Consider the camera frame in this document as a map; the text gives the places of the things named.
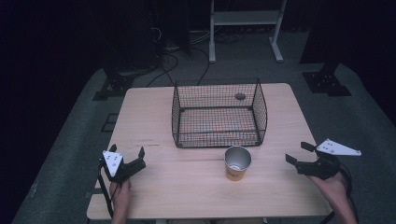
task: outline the dark floor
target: dark floor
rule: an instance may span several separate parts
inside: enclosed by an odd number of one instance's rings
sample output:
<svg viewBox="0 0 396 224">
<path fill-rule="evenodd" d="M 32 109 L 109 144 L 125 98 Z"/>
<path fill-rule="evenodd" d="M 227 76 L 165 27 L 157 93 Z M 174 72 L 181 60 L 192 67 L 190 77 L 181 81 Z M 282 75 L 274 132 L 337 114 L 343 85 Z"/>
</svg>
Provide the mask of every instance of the dark floor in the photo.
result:
<svg viewBox="0 0 396 224">
<path fill-rule="evenodd" d="M 269 33 L 245 35 L 244 40 L 229 45 L 217 44 L 217 62 L 209 65 L 206 74 L 205 54 L 197 49 L 191 51 L 191 56 L 178 51 L 172 53 L 178 63 L 169 76 L 173 81 L 199 79 L 203 74 L 207 79 L 258 77 L 261 83 L 290 84 L 317 143 L 331 138 L 362 152 L 358 158 L 340 157 L 353 175 L 353 198 L 361 223 L 393 223 L 396 220 L 395 126 L 364 89 L 359 76 L 342 64 L 335 75 L 352 96 L 329 97 L 309 90 L 302 72 L 318 71 L 321 64 L 299 64 L 307 35 L 298 32 L 279 35 L 283 63 L 277 63 L 274 58 Z M 208 51 L 207 42 L 194 47 Z M 163 57 L 165 69 L 175 64 L 174 57 Z M 146 88 L 162 72 L 158 69 L 138 77 L 133 87 Z M 86 210 L 96 182 L 98 159 L 111 137 L 111 133 L 102 132 L 102 128 L 109 114 L 120 111 L 123 100 L 122 97 L 92 100 L 105 80 L 102 70 L 92 75 L 13 223 L 87 223 Z M 150 87 L 170 85 L 172 82 L 164 75 Z M 273 217 L 269 222 L 319 223 L 321 219 Z M 90 223 L 109 221 L 91 220 Z"/>
</svg>

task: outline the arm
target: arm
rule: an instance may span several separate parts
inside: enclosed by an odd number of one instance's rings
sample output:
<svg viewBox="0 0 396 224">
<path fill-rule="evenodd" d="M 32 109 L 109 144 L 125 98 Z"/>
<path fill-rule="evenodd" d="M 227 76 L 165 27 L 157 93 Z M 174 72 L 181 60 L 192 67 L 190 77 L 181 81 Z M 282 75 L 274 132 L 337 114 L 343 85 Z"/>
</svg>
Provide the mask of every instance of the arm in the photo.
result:
<svg viewBox="0 0 396 224">
<path fill-rule="evenodd" d="M 346 181 L 341 173 L 322 180 L 318 177 L 307 176 L 318 187 L 329 202 L 338 222 L 342 224 L 356 224 L 356 218 L 349 204 L 346 194 Z"/>
<path fill-rule="evenodd" d="M 128 178 L 122 185 L 111 182 L 110 194 L 114 194 L 113 206 L 114 214 L 111 224 L 124 224 L 128 217 L 131 204 L 131 181 Z"/>
</svg>

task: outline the wire basket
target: wire basket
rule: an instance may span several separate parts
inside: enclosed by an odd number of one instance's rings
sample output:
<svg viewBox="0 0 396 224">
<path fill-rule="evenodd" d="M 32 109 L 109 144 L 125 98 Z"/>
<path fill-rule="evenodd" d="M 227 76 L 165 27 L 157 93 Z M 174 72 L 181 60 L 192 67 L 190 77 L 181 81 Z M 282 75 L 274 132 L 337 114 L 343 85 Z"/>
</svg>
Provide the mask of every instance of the wire basket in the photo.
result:
<svg viewBox="0 0 396 224">
<path fill-rule="evenodd" d="M 259 146 L 266 127 L 257 78 L 176 82 L 172 135 L 177 147 Z"/>
</svg>

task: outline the wooden table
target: wooden table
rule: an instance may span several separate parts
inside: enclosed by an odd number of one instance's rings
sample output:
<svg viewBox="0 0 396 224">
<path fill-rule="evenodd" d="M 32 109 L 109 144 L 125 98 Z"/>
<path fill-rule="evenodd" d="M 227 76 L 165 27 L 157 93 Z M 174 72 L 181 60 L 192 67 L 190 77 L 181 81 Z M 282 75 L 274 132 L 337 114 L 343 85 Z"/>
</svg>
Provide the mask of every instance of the wooden table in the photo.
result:
<svg viewBox="0 0 396 224">
<path fill-rule="evenodd" d="M 238 182 L 225 175 L 225 148 L 175 146 L 173 91 L 142 88 L 125 95 L 109 146 L 117 144 L 125 162 L 136 159 L 144 147 L 147 164 L 132 177 L 129 218 L 305 217 L 331 212 L 317 188 L 285 162 L 285 153 L 299 161 L 316 160 L 315 153 L 300 148 L 302 141 L 315 141 L 288 84 L 262 84 L 267 131 L 261 146 L 248 148 L 252 164 Z M 87 216 L 110 219 L 103 194 L 92 195 Z"/>
</svg>

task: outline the hand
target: hand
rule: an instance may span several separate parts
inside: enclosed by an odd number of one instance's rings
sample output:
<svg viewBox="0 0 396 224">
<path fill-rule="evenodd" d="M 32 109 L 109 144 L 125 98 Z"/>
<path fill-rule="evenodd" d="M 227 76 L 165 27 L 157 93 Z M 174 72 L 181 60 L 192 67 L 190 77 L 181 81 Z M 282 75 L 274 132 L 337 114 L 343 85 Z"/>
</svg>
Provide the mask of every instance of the hand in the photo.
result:
<svg viewBox="0 0 396 224">
<path fill-rule="evenodd" d="M 113 197 L 114 206 L 112 224 L 124 224 L 126 222 L 131 204 L 131 186 L 129 178 L 122 185 L 111 182 L 109 193 Z"/>
<path fill-rule="evenodd" d="M 322 195 L 329 202 L 330 207 L 340 223 L 357 223 L 347 199 L 347 182 L 340 172 L 325 180 L 312 175 L 308 175 L 307 177 L 314 182 Z"/>
</svg>

